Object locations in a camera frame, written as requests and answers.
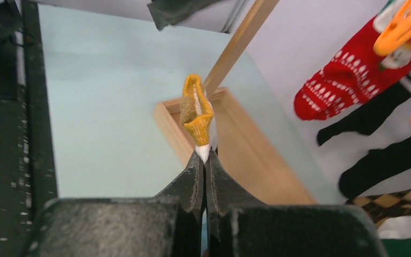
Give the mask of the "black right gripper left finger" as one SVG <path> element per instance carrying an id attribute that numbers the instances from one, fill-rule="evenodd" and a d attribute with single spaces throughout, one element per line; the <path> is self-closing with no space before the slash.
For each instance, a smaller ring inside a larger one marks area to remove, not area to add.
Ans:
<path id="1" fill-rule="evenodd" d="M 200 256 L 203 162 L 151 198 L 48 201 L 22 256 Z"/>

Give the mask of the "green sock yellow cuff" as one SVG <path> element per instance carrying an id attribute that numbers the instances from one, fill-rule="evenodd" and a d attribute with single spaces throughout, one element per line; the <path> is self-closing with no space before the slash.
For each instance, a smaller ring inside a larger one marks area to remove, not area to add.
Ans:
<path id="1" fill-rule="evenodd" d="M 382 239 L 389 257 L 411 257 L 411 238 Z"/>

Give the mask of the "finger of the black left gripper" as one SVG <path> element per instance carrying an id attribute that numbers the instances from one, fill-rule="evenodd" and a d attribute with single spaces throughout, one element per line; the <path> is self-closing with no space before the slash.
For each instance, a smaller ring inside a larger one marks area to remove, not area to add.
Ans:
<path id="1" fill-rule="evenodd" d="M 147 4 L 158 31 L 166 26 L 175 26 L 194 13 L 205 9 L 219 0 L 155 0 Z"/>

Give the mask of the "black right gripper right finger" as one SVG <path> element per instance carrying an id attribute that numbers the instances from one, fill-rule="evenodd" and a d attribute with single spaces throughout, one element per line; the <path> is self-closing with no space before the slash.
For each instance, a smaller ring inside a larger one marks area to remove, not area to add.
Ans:
<path id="1" fill-rule="evenodd" d="M 387 256 L 369 217 L 344 205 L 267 205 L 205 163 L 211 256 Z"/>

